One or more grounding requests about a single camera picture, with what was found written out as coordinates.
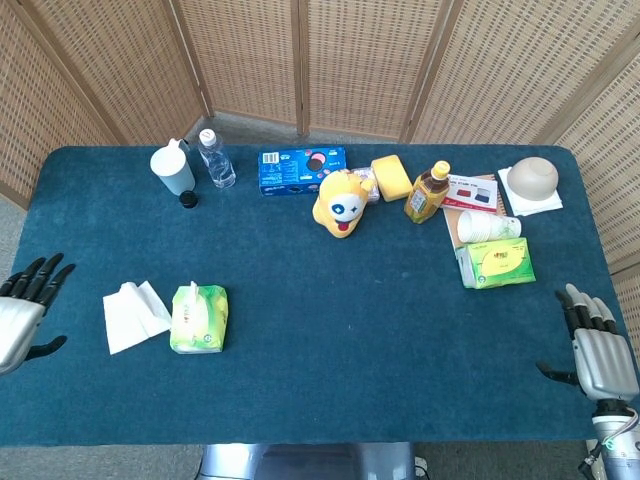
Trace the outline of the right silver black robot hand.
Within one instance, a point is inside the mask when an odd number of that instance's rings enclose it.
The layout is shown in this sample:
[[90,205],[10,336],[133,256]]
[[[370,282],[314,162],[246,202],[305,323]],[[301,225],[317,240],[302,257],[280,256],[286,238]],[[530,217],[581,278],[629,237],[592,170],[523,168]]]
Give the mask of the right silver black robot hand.
[[575,369],[558,371],[537,362],[538,370],[552,381],[579,387],[592,401],[634,400],[639,395],[634,361],[609,307],[571,283],[555,295],[563,310]]

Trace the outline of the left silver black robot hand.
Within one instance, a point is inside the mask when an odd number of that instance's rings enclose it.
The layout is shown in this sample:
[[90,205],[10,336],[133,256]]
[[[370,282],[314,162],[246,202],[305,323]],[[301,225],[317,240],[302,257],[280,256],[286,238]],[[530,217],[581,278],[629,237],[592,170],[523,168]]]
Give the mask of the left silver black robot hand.
[[70,263],[55,272],[62,252],[39,257],[1,284],[1,375],[8,375],[23,363],[47,357],[66,342],[60,335],[36,345],[34,338],[67,277],[76,265]]

